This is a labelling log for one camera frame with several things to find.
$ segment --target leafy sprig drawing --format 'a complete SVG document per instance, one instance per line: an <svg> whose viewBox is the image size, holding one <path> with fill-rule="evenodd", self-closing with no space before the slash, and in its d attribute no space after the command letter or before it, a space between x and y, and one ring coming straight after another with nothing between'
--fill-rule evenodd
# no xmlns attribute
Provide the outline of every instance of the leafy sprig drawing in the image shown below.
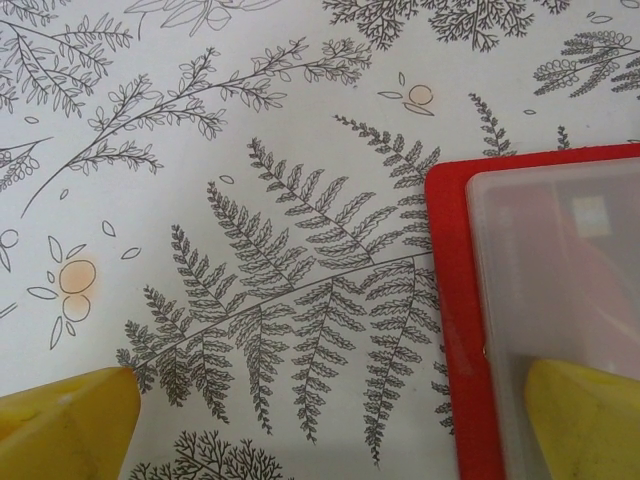
<svg viewBox="0 0 640 480"><path fill-rule="evenodd" d="M213 432L183 431L173 444L177 457L160 465L139 463L129 480L279 480L282 466L252 440L232 445Z"/></svg>
<svg viewBox="0 0 640 480"><path fill-rule="evenodd" d="M264 10L280 0L138 0L125 13L142 14L138 27L138 38L144 17L151 13L166 15L161 28L191 26L189 36L193 37L203 26L219 31L231 20L233 10L253 12Z"/></svg>
<svg viewBox="0 0 640 480"><path fill-rule="evenodd" d="M33 175L40 168L40 161L32 154L40 143L47 140L50 138L0 148L0 192Z"/></svg>
<svg viewBox="0 0 640 480"><path fill-rule="evenodd" d="M571 0L533 0L557 15ZM534 22L527 0L323 0L332 10L331 23L355 23L373 46L388 50L405 24L421 10L432 12L431 28L441 42L470 42L473 50L488 52L500 35L523 37Z"/></svg>
<svg viewBox="0 0 640 480"><path fill-rule="evenodd" d="M564 42L562 59L538 67L533 77L543 85L534 93L545 95L577 86L569 96L584 95L611 77L613 92L640 89L640 49L630 46L633 38L615 31L576 33ZM616 76L615 72L625 71ZM583 72L589 76L584 79Z"/></svg>
<svg viewBox="0 0 640 480"><path fill-rule="evenodd" d="M484 142L491 148L483 150L482 153L487 157L508 157L518 153L511 148L511 141L505 138L507 132L504 128L498 128L498 119L493 115L489 106L475 93L470 93L469 98L476 106L480 114L480 120L484 125L480 128L488 136L484 137Z"/></svg>
<svg viewBox="0 0 640 480"><path fill-rule="evenodd" d="M52 104L53 110L82 116L82 97L107 75L106 52L129 48L131 35L109 14L93 22L49 33L56 8L67 0L0 2L0 110L13 113L15 102Z"/></svg>
<svg viewBox="0 0 640 480"><path fill-rule="evenodd" d="M369 127L366 127L366 135L371 137L370 141L374 141L376 148L390 142L390 134L379 134ZM403 142L404 137L396 138L397 151L403 151L404 147L400 145ZM426 216L423 214L420 220L416 220L413 214L403 214L418 211L417 196L422 195L422 179L418 181L417 177L436 162L439 150L420 160L421 143L417 145L406 158L401 153L395 154L401 155L401 161L411 168L392 170L391 175L398 188L412 189L411 194L399 195L398 206L373 209L367 204L372 193L354 197L343 192L348 185L346 177L324 181L320 170L308 170L305 174L303 164L289 168L285 161L276 162L274 155L259 139L253 139L248 145L251 166L257 170L259 180L267 182L267 193L274 194L272 198L281 208L281 218L293 217L295 223L291 228L302 232L310 229L306 222L317 222L316 232L305 240L308 246L290 244L289 229L275 228L273 217L251 214L245 206L225 195L221 187L210 182L207 188L209 205L239 260L234 268L236 271L230 272L230 267L224 264L211 267L208 257L192 245L187 233L178 225L172 227L173 259L185 286L188 317L197 321L189 322L184 331L176 331L172 326L175 322L171 320L171 312L164 313L163 308L167 307L154 304L151 305L154 318L151 325L127 323L125 331L131 349L119 349L117 359L121 365L134 369L140 390L148 392L159 378L160 388L167 394L169 403L179 407L184 405L194 389L198 389L212 414L230 422L225 401L230 382L234 379L227 358L235 348L245 356L249 371L248 392L264 431L271 434L276 428L271 420L270 400L275 378L281 370L287 370L291 371L294 382L291 386L295 393L293 405L300 428L305 437L315 443L320 437L322 407L330 397L333 379L348 370L349 353L358 348L368 348L372 352L384 348L377 342L378 337L382 338L384 334L376 332L369 340L363 335L368 329L368 314L386 315L383 310L387 307L384 303L380 306L381 300L405 305L406 300L394 298L401 293L414 299L408 309L398 307L398 315L404 315L406 325L397 332L385 332L388 336L399 335L401 338L402 348L398 347L392 354L393 368L396 363L405 361L405 357L400 356L405 348L410 349L408 345L412 342L416 341L421 346L432 343L430 337L438 334L438 328L428 320L430 314L427 312L427 316L420 320L414 318L422 315L425 308L438 308L433 292L429 290L431 287L425 283L427 280L422 283L419 280L425 277L432 281L432 273L419 266L423 257L428 255L422 246L429 245L429 242L415 240L419 236L428 236ZM394 162L387 162L387 165L398 163ZM413 207L403 208L405 204ZM386 220L392 215L406 222L408 228L383 230ZM392 259L379 258L379 252L403 236L412 239L407 244L417 246L417 253ZM347 251L342 246L345 242L351 242ZM332 263L336 259L341 263ZM402 291L391 287L382 293L380 289L386 288L387 283L404 281L394 278L398 275L393 273L393 268L405 263L415 270L415 284ZM360 276L367 278L364 285L359 285L356 280ZM431 302L429 306L421 307L421 302L427 299ZM181 325L185 310L178 311L180 318L176 318L176 322ZM173 337L166 342L169 334ZM207 344L203 338L208 338L210 343ZM283 352L291 347L295 353L287 361ZM415 346L411 351L417 355L412 358L421 362L419 348ZM379 358L372 353L373 362ZM385 398L380 404L383 414L376 427L376 450L372 450L376 462L380 455L380 432L390 410L387 405L395 405L399 401L402 388L394 378L389 377L385 381L389 385L393 383L394 393L387 393L390 387L381 392ZM362 388L363 391L369 388L364 381ZM393 398L387 399L388 395L393 395Z"/></svg>
<svg viewBox="0 0 640 480"><path fill-rule="evenodd" d="M266 48L264 56L252 58L251 71L236 70L227 79L213 81L217 73L213 62L220 55L209 48L195 60L180 65L181 76L175 89L162 92L154 88L147 75L140 75L127 85L120 85L109 93L110 106L98 107L89 126L96 132L95 139L64 163L33 194L24 212L35 198L61 173L72 170L85 175L97 171L100 165L125 164L130 170L147 167L155 174L163 165L152 153L152 144L137 146L134 140L116 143L117 136L137 130L150 130L164 126L191 123L208 140L213 140L226 125L224 108L209 111L203 95L217 91L223 103L239 98L256 112L281 108L285 93L273 91L274 83L288 83L293 72L302 72L307 82L321 79L340 81L344 85L355 83L362 71L369 68L371 54L364 45L351 39L330 40L322 46L315 60L305 61L303 55L309 45L305 39L290 41L285 47Z"/></svg>

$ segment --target leaf drawing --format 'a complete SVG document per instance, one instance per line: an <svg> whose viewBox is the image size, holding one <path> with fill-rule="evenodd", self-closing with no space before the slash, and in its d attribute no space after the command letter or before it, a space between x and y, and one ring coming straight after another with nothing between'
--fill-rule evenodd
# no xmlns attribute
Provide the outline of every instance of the leaf drawing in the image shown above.
<svg viewBox="0 0 640 480"><path fill-rule="evenodd" d="M544 95L554 90L578 86L571 98L584 95L611 77L621 66L624 72L611 77L616 93L640 89L640 49L630 46L633 38L615 31L576 33L564 42L556 59L538 67L533 77L542 82L534 93ZM581 72L589 73L584 80Z"/></svg>
<svg viewBox="0 0 640 480"><path fill-rule="evenodd" d="M103 220L102 221L102 233L104 233L105 235L109 236L109 237L114 237L116 236L116 229L113 228L113 225L111 225L111 223L109 223L107 220Z"/></svg>
<svg viewBox="0 0 640 480"><path fill-rule="evenodd" d="M259 178L269 182L267 192L280 192L276 203L294 203L285 215L303 217L296 226L314 231L313 235L307 237L307 241L319 245L314 250L323 257L318 261L323 267L339 270L372 265L373 255L402 235L401 231L396 231L369 238L397 209L394 206L372 212L360 223L353 222L362 207L375 195L373 192L361 193L331 212L338 194L348 180L347 177L333 180L320 195L315 195L314 201L314 193L324 170L315 170L304 178L303 165L299 164L285 175L286 160L276 164L273 154L267 153L261 142L255 138L249 148L249 158L254 160L251 166L262 170Z"/></svg>
<svg viewBox="0 0 640 480"><path fill-rule="evenodd" d="M183 431L173 444L177 458L160 465L139 463L129 480L279 480L282 466L276 458L253 446L251 440L239 445L222 440L213 432Z"/></svg>
<svg viewBox="0 0 640 480"><path fill-rule="evenodd" d="M229 326L229 337L235 338L238 349L244 349L253 404L258 421L262 422L262 428L268 435L272 435L273 428L269 420L267 399L273 395L269 384L273 382L273 376L278 374L275 365L284 362L279 354L289 348L282 340L274 337L293 332L289 325L276 320L294 313L291 307L282 303L267 308L258 305L237 315Z"/></svg>
<svg viewBox="0 0 640 480"><path fill-rule="evenodd" d="M395 189L415 190L417 188L418 192L422 192L427 172L440 158L440 147L436 147L428 156L421 159L423 145L419 140L413 144L409 151L405 151L405 139L401 134L396 135L392 141L392 136L387 131L380 133L375 128L367 126L366 123L358 123L338 115L334 118L341 124L351 127L352 131L358 132L360 138L368 139L368 145L374 147L377 153L385 156L383 165L393 167L391 177L397 178ZM402 234L408 234L403 239L403 243L419 247L430 253L432 247L424 193L411 193L400 199L398 206L403 207L400 218L411 221L402 229Z"/></svg>
<svg viewBox="0 0 640 480"><path fill-rule="evenodd" d="M412 375L411 366L422 361L414 345L431 343L429 332L440 333L425 307L438 310L439 306L433 271L418 268L414 258L374 269L362 287L369 291L367 300L382 300L371 311L382 319L372 323L379 335L371 340L378 348L369 352L373 363L367 367L364 404L365 442L378 465L386 423L405 386L403 377Z"/></svg>
<svg viewBox="0 0 640 480"><path fill-rule="evenodd" d="M2 102L2 86L0 84L0 103ZM32 154L38 144L49 140L44 138L35 142L29 142L15 147L0 148L0 170L4 170L0 178L0 192L5 191L11 185L31 176L40 168L40 162Z"/></svg>
<svg viewBox="0 0 640 480"><path fill-rule="evenodd" d="M489 135L484 137L484 142L491 148L483 150L482 153L487 157L509 157L518 153L516 150L509 150L511 141L505 138L507 132L504 128L498 128L498 119L482 98L475 93L470 93L469 98L473 101L480 114L480 120L484 123L480 128Z"/></svg>
<svg viewBox="0 0 640 480"><path fill-rule="evenodd" d="M554 15L571 0L533 0ZM332 10L333 25L355 23L376 48L388 50L405 24L421 10L433 12L429 25L441 42L470 42L473 50L488 52L500 43L500 35L523 37L534 22L527 0L323 0Z"/></svg>
<svg viewBox="0 0 640 480"><path fill-rule="evenodd" d="M222 103L239 99L248 108L260 112L282 107L281 101L286 94L273 91L274 84L290 82L294 72L301 72L309 83L325 79L352 85L371 64L369 49L351 39L323 43L322 53L310 60L303 59L309 48L304 42L303 38L290 41L287 47L266 48L263 56L251 59L251 70L245 73L236 70L228 79L212 80L217 72L213 62L220 53L208 48L195 60L180 65L181 76L174 89L157 90L147 75L120 85L117 91L108 95L111 105L97 107L95 117L88 121L96 132L95 139L41 184L22 215L35 198L67 170L89 175L98 171L100 165L124 164L130 170L146 167L156 174L163 167L152 153L153 144L138 146L133 140L116 143L116 136L137 130L153 131L159 127L194 124L202 136L215 139L226 125L226 110L210 111L205 106L204 98L211 99L211 92L217 92Z"/></svg>
<svg viewBox="0 0 640 480"><path fill-rule="evenodd" d="M49 340L49 350L53 350L58 345L60 341L60 336L62 335L62 317L58 317L56 322L53 324L53 329L51 330L51 339Z"/></svg>
<svg viewBox="0 0 640 480"><path fill-rule="evenodd" d="M293 364L302 368L292 377L299 382L293 391L297 395L298 418L302 420L300 428L314 444L317 441L316 417L320 415L320 407L326 404L323 397L331 391L327 382L338 375L335 368L348 363L341 351L356 348L340 330L365 330L354 317L366 315L367 311L348 298L349 294L361 293L355 283L335 277L296 300L296 305L307 310L293 317L301 324L295 334L304 339L294 347L299 356L293 359Z"/></svg>
<svg viewBox="0 0 640 480"><path fill-rule="evenodd" d="M83 96L107 75L112 61L106 50L129 48L131 35L109 14L92 22L86 15L77 26L65 25L51 34L57 6L66 0L11 0L0 2L0 110L13 113L14 103L52 104L82 116Z"/></svg>
<svg viewBox="0 0 640 480"><path fill-rule="evenodd" d="M138 0L125 13L162 13L167 18L162 28L190 26L189 36L193 37L202 26L211 30L222 30L231 20L232 10L246 12L263 10L280 0Z"/></svg>
<svg viewBox="0 0 640 480"><path fill-rule="evenodd" d="M130 249L128 249L126 252L124 252L122 254L122 257L120 257L121 260L132 260L134 258L136 258L138 255L140 255L140 252L142 251L142 249L140 247L131 247Z"/></svg>
<svg viewBox="0 0 640 480"><path fill-rule="evenodd" d="M288 229L274 238L271 220L261 222L259 213L251 216L246 207L238 207L222 195L214 182L209 183L207 193L218 224L227 237L235 240L231 246L244 262L238 268L250 274L240 280L243 285L254 287L249 295L270 298L293 291L315 262L310 256L301 258L307 249L287 248Z"/></svg>

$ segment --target black ink drawing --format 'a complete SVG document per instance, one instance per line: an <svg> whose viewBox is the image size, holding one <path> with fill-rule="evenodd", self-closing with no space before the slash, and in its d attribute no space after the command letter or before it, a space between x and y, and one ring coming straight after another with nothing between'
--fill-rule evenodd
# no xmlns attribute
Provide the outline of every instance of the black ink drawing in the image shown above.
<svg viewBox="0 0 640 480"><path fill-rule="evenodd" d="M154 90L153 82L146 75L121 85L117 91L109 94L112 105L98 107L95 118L89 120L89 125L97 132L96 138L38 188L27 203L23 216L53 179L67 170L89 175L92 169L97 171L101 164L116 163L124 163L131 170L146 166L153 174L162 168L151 152L152 144L139 147L134 140L114 144L117 135L138 129L153 130L160 126L193 123L207 139L216 138L226 125L223 118L226 110L208 112L199 95L217 91L223 102L237 97L247 107L260 112L282 107L280 102L286 94L271 91L273 83L276 79L283 83L290 82L290 74L294 71L301 71L309 83L324 78L351 85L370 66L368 48L350 39L326 42L319 58L305 61L302 55L308 47L301 39L291 41L287 48L267 48L264 56L252 58L251 72L241 74L237 70L229 79L217 83L210 81L208 76L216 72L213 61L220 54L209 48L197 59L180 66L182 75L176 90L169 89L165 93Z"/></svg>
<svg viewBox="0 0 640 480"><path fill-rule="evenodd" d="M366 348L362 333L367 329L367 315L384 315L380 325L373 326L376 334L371 337L371 358L378 367L370 372L372 376L375 368L387 368L389 372L377 383L370 379L369 386L364 381L362 384L372 392L366 410L380 411L373 436L367 427L367 443L377 462L381 432L391 409L388 405L400 399L403 383L396 376L412 373L409 367L396 373L396 364L410 362L404 354L414 352L409 347L413 342L424 346L431 343L430 333L439 332L428 313L421 319L415 316L422 315L423 308L438 308L431 283L433 272L419 267L418 262L430 249L422 185L440 152L436 149L421 160L420 142L404 154L402 135L392 141L388 132L379 133L341 117L339 120L355 127L361 137L368 137L369 144L385 156L383 164L392 168L395 187L406 189L408 194L400 195L397 205L367 208L373 192L343 198L347 177L325 182L324 170L305 172L303 164L289 166L285 160L276 161L259 140L253 139L248 145L251 166L259 172L259 179L268 183L267 193L282 206L282 214L295 220L295 228L309 232L305 240L308 246L290 245L288 229L276 231L271 219L260 213L252 215L211 182L208 200L240 260L238 274L229 273L225 264L212 267L209 257L193 248L184 230L173 226L173 260L186 287L188 307L176 308L175 301L167 302L147 287L145 296L155 329L128 321L125 333L133 351L119 349L117 359L134 369L142 393L151 390L159 377L160 387L172 405L184 405L195 389L201 392L213 416L229 422L225 399L234 378L226 354L234 347L239 349L246 358L257 419L267 434L274 429L269 414L272 383L281 369L293 369L292 389L300 428L315 443L322 407L331 396L332 379L347 369L348 352L358 346ZM404 219L405 227L381 230L392 215ZM379 258L381 251L401 237L419 252L391 260ZM305 281L312 269L320 278ZM358 275L367 278L364 285L356 281ZM409 278L415 280L411 285L407 283ZM389 282L398 286L386 290ZM412 300L394 299L391 295L395 294ZM402 320L391 328L386 315L393 302L398 302ZM381 338L394 338L399 347L385 352ZM296 353L292 365L285 365L282 353L291 345ZM412 360L422 361L418 353L415 355ZM384 385L380 395L374 392L374 383Z"/></svg>
<svg viewBox="0 0 640 480"><path fill-rule="evenodd" d="M113 228L113 225L111 225L107 220L102 221L102 233L108 237L116 237L116 229Z"/></svg>
<svg viewBox="0 0 640 480"><path fill-rule="evenodd" d="M190 26L189 36L193 37L203 25L219 31L231 20L232 10L253 12L264 10L280 0L138 0L125 10L125 13L142 14L138 26L138 39L141 36L142 21L150 13L166 15L161 28Z"/></svg>
<svg viewBox="0 0 640 480"><path fill-rule="evenodd" d="M0 318L6 317L11 312L13 312L16 308L18 308L18 304L15 302L9 305L8 307L3 308L2 310L0 310Z"/></svg>
<svg viewBox="0 0 640 480"><path fill-rule="evenodd" d="M571 0L533 0L557 15ZM500 35L523 37L534 22L527 0L323 0L332 10L332 24L355 23L371 45L388 50L400 37L405 23L421 10L433 12L431 28L441 42L471 42L473 50L488 52Z"/></svg>
<svg viewBox="0 0 640 480"><path fill-rule="evenodd" d="M398 83L401 87L406 85L406 79L402 72L398 74ZM378 92L378 95L390 100L404 100L404 95L400 92ZM433 101L433 92L426 85L414 85L411 87L407 100L403 101L402 105L410 112L433 117L433 113L425 108L425 105Z"/></svg>
<svg viewBox="0 0 640 480"><path fill-rule="evenodd" d="M480 114L480 120L484 123L480 128L489 135L484 137L484 142L491 148L483 150L483 155L487 157L508 157L518 153L516 150L509 150L511 141L505 138L507 132L504 128L498 128L498 119L493 115L487 104L482 101L482 98L475 93L470 93L469 98L473 101Z"/></svg>
<svg viewBox="0 0 640 480"><path fill-rule="evenodd" d="M544 95L581 83L569 95L571 98L579 97L611 77L621 64L625 71L611 77L615 84L611 90L626 92L640 89L640 49L629 46L632 40L630 36L614 31L575 34L564 42L566 48L560 52L563 57L569 58L549 61L533 74L536 80L543 82L543 86L534 93ZM582 82L579 76L581 72L590 72L589 78Z"/></svg>
<svg viewBox="0 0 640 480"><path fill-rule="evenodd" d="M93 94L112 61L105 50L129 48L131 35L109 14L97 22L85 16L79 25L65 25L59 33L56 7L67 0L12 0L0 2L0 110L14 111L14 103L53 104L67 116L81 116L82 96Z"/></svg>
<svg viewBox="0 0 640 480"><path fill-rule="evenodd" d="M587 18L594 25L600 25L602 23L608 23L613 20L613 17L609 15L596 15L596 12L589 12Z"/></svg>
<svg viewBox="0 0 640 480"><path fill-rule="evenodd" d="M14 147L0 148L0 171L4 170L0 178L0 192L24 180L40 168L40 162L33 157L32 153L40 143L49 139L43 138Z"/></svg>
<svg viewBox="0 0 640 480"><path fill-rule="evenodd" d="M9 228L0 234L0 262L5 270L11 273L11 259L9 258L10 248L15 247L18 244L18 232L12 228Z"/></svg>
<svg viewBox="0 0 640 480"><path fill-rule="evenodd" d="M47 271L47 281L52 284L52 288L27 288L31 296L41 300L62 299L61 314L56 318L51 330L49 340L51 350L58 345L63 329L70 336L75 337L75 325L86 320L91 313L91 287L97 278L96 266L90 260L75 258L85 247L86 244L76 245L65 255L60 242L50 236L49 253L58 265L57 275Z"/></svg>
<svg viewBox="0 0 640 480"><path fill-rule="evenodd" d="M173 444L177 458L161 465L139 463L129 480L279 480L282 466L276 458L253 446L222 440L213 432L182 432Z"/></svg>

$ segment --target orange dot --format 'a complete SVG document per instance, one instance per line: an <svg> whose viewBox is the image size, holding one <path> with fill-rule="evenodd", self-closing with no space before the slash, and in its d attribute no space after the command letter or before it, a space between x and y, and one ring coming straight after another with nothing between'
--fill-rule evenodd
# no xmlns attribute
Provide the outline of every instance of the orange dot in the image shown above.
<svg viewBox="0 0 640 480"><path fill-rule="evenodd" d="M96 267L88 260L76 260L60 272L60 288L65 293L80 293L96 280Z"/></svg>
<svg viewBox="0 0 640 480"><path fill-rule="evenodd" d="M416 85L409 92L409 100L416 105L426 105L433 100L433 92L426 85Z"/></svg>

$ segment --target coral-like plant drawing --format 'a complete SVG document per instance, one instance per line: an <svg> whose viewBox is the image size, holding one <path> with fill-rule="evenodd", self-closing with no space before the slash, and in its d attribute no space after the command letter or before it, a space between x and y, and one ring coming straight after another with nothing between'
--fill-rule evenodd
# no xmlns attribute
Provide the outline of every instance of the coral-like plant drawing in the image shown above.
<svg viewBox="0 0 640 480"><path fill-rule="evenodd" d="M233 10L253 12L264 10L280 0L138 0L125 13L142 14L140 25L147 14L162 13L166 16L161 28L190 26L189 36L193 37L204 25L219 31L231 20ZM141 27L138 27L140 38Z"/></svg>
<svg viewBox="0 0 640 480"><path fill-rule="evenodd" d="M131 35L109 14L84 16L76 26L51 33L57 8L69 0L0 2L0 110L19 99L52 104L67 116L82 115L83 96L93 94L112 61L106 51L129 48Z"/></svg>
<svg viewBox="0 0 640 480"><path fill-rule="evenodd" d="M489 135L484 137L484 142L491 148L483 150L482 153L487 157L508 157L518 153L516 150L509 150L511 141L505 138L507 132L504 128L498 128L498 119L494 117L493 112L482 101L482 98L475 93L470 93L469 98L473 101L480 114L480 120L484 123L480 128Z"/></svg>
<svg viewBox="0 0 640 480"><path fill-rule="evenodd" d="M264 56L252 58L253 68L245 73L235 71L229 78L213 81L216 73L214 59L220 53L209 48L195 60L182 64L182 72L175 89L156 90L147 75L140 75L127 85L120 85L109 93L111 105L96 109L89 125L96 132L95 139L53 173L33 194L24 213L35 198L61 173L71 170L89 175L101 165L124 164L131 170L146 167L155 174L162 164L152 153L152 144L138 146L134 139L116 143L116 136L140 129L154 130L163 126L192 123L208 140L213 140L226 125L224 108L209 111L203 95L217 92L223 103L238 98L256 112L281 108L287 95L273 91L276 81L287 83L298 71L309 83L321 79L355 83L362 70L369 68L371 54L367 47L350 39L325 42L322 52L314 60L303 55L309 47L305 40L291 41L288 47L265 49Z"/></svg>
<svg viewBox="0 0 640 480"><path fill-rule="evenodd" d="M248 145L251 166L267 183L281 218L308 232L303 244L291 241L289 229L276 229L275 218L252 214L210 182L209 204L239 264L210 265L209 257L174 225L173 260L188 305L177 308L145 289L155 328L127 322L133 348L119 349L117 359L134 369L143 393L159 378L169 402L182 406L197 390L213 416L231 422L225 403L234 378L227 354L236 348L246 358L248 391L267 434L276 428L269 403L274 379L289 370L300 428L315 443L333 379L348 370L350 352L368 349L372 363L362 384L368 399L363 428L377 463L382 431L413 373L410 365L423 361L421 348L432 348L431 336L440 331L430 319L439 307L433 271L423 265L431 244L421 191L440 151L421 158L422 143L416 142L405 153L402 135L392 140L389 132L336 118L383 155L399 193L393 204L370 208L375 193L347 195L347 177L325 180L322 169L277 161L253 139ZM404 226L387 227L392 216ZM381 257L401 238L417 252ZM367 316L379 319L370 324ZM291 347L295 353L287 364L282 353ZM436 378L442 381L441 375Z"/></svg>
<svg viewBox="0 0 640 480"><path fill-rule="evenodd" d="M533 0L557 15L571 0ZM488 52L500 35L523 37L534 22L528 0L323 0L332 10L332 23L355 23L373 46L388 50L405 23L421 10L432 12L431 28L441 42L470 42L473 50Z"/></svg>
<svg viewBox="0 0 640 480"><path fill-rule="evenodd" d="M633 38L615 31L577 33L564 42L563 59L538 67L534 78L542 87L534 93L544 95L576 86L571 98L584 95L611 77L614 92L640 89L640 49L631 47ZM612 77L622 68L624 71ZM582 74L588 74L586 80Z"/></svg>
<svg viewBox="0 0 640 480"><path fill-rule="evenodd" d="M32 153L40 143L47 140L49 138L0 148L0 171L3 171L0 178L0 192L31 176L40 168L40 162L33 157Z"/></svg>
<svg viewBox="0 0 640 480"><path fill-rule="evenodd" d="M280 480L282 466L252 440L239 445L220 438L217 430L182 432L173 444L177 458L161 465L139 463L129 480Z"/></svg>

